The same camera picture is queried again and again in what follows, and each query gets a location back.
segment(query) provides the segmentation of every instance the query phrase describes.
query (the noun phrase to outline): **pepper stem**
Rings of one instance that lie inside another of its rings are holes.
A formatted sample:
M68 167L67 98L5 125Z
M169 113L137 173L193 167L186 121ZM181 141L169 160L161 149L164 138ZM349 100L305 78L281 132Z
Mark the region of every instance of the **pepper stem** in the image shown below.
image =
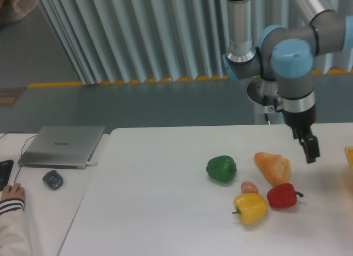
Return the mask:
M303 197L304 195L298 191L295 191L296 195L299 195L299 197Z
M234 214L234 215L235 215L235 214L240 214L240 215L241 215L242 212L239 210L239 208L237 208L236 212L233 212L232 214Z

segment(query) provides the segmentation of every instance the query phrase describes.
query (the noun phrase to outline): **light blue joint cap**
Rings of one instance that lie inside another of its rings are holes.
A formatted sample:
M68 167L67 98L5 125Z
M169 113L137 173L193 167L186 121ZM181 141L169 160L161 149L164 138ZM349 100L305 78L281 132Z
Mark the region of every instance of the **light blue joint cap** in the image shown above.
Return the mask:
M278 24L273 24L273 25L266 27L265 30L263 30L263 32L261 33L260 38L259 38L259 48L260 48L261 52L263 50L263 43L264 43L266 37L278 28L283 28L283 27Z
M231 67L229 66L226 54L223 54L222 58L223 58L223 63L224 63L224 66L226 68L226 73L228 75L228 78L231 81L238 81L239 79L235 76L235 74L233 73Z
M353 48L353 16L346 16L346 32L342 51Z
M274 71L286 78L298 78L308 73L314 58L310 46L300 39L288 39L275 46L271 55Z

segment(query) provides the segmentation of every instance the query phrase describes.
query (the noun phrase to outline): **desk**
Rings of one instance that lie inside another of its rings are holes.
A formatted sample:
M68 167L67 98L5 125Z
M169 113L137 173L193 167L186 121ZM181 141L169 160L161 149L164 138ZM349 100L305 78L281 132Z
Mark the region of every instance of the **desk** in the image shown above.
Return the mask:
M17 161L21 148L32 135L7 134L0 139L0 161L14 161L9 184L14 183L19 169ZM98 162L100 159L108 137L109 135L102 137L92 156L92 162ZM26 143L24 151L30 142L31 140ZM42 181L42 177L50 170L52 169L22 167L17 177L17 182L26 190L25 212L35 256L58 254L96 167L87 167L85 170L57 169L64 179L64 184L56 191L51 190Z
M171 127L114 130L62 247L77 255L351 255L353 178L344 146L353 124L316 124L322 156L305 161L285 126ZM240 184L271 189L256 152L292 164L296 206L268 208L244 227L234 211ZM238 171L230 184L211 180L209 159L227 154Z

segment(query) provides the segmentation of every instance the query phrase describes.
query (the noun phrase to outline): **gray mouse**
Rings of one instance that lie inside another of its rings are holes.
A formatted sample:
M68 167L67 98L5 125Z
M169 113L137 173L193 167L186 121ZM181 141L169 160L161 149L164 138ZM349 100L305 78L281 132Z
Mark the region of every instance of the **gray mouse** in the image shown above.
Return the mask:
M59 189L64 183L64 179L54 169L44 175L43 181L53 190Z

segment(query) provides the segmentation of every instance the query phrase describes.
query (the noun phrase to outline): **person's hand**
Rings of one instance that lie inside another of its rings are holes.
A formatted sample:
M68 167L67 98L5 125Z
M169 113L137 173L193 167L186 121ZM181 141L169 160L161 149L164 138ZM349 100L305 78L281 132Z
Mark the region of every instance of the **person's hand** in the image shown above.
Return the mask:
M16 183L13 186L6 185L2 191L0 202L12 198L22 199L24 202L26 201L26 193L20 183Z

